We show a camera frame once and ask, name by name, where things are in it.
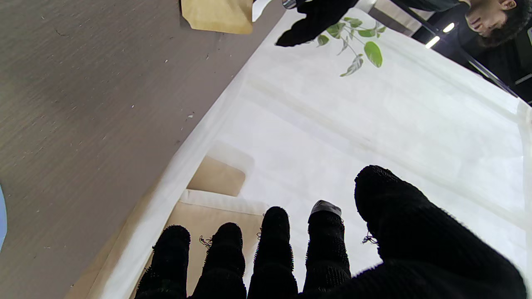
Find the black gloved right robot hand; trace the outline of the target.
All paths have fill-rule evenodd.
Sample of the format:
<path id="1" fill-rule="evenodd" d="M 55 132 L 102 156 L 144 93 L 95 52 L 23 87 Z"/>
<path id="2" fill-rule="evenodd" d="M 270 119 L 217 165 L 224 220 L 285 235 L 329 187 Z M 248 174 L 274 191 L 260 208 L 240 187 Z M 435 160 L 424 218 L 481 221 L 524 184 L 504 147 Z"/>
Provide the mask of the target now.
<path id="1" fill-rule="evenodd" d="M 249 287 L 243 236 L 225 223 L 212 236 L 192 299 L 526 299 L 524 278 L 460 222 L 390 170 L 368 165 L 354 180 L 367 241 L 382 262 L 351 275 L 342 211 L 317 201 L 308 218 L 303 290 L 294 277 L 287 212 L 264 214 Z"/>

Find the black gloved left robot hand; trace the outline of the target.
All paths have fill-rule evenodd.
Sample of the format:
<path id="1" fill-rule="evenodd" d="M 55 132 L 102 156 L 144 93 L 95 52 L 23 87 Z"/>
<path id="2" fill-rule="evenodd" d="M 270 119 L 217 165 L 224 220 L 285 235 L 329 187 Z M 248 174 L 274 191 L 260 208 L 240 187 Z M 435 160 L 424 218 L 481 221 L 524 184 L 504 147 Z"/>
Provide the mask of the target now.
<path id="1" fill-rule="evenodd" d="M 277 40 L 276 45 L 293 47 L 314 40 L 357 4 L 357 0 L 296 0 L 292 8 L 305 15 Z"/>

